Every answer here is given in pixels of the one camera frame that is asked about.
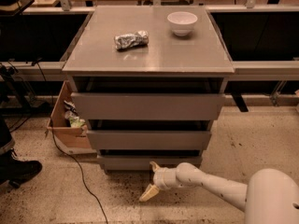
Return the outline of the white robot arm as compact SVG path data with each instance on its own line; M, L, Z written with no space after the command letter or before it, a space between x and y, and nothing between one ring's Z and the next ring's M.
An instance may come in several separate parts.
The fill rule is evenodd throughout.
M153 182L139 200L145 202L161 190L202 187L244 213L245 224L299 224L299 187L275 169L256 172L248 184L209 175L183 162L175 168L151 164Z

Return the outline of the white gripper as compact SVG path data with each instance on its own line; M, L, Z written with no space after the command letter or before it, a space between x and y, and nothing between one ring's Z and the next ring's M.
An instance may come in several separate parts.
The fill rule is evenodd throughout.
M151 169L154 172L154 185L149 184L147 186L147 188L139 198L140 202L148 201L149 199L156 196L160 190L167 190L178 187L175 168L160 168L160 166L155 161L151 161L149 164L151 165Z

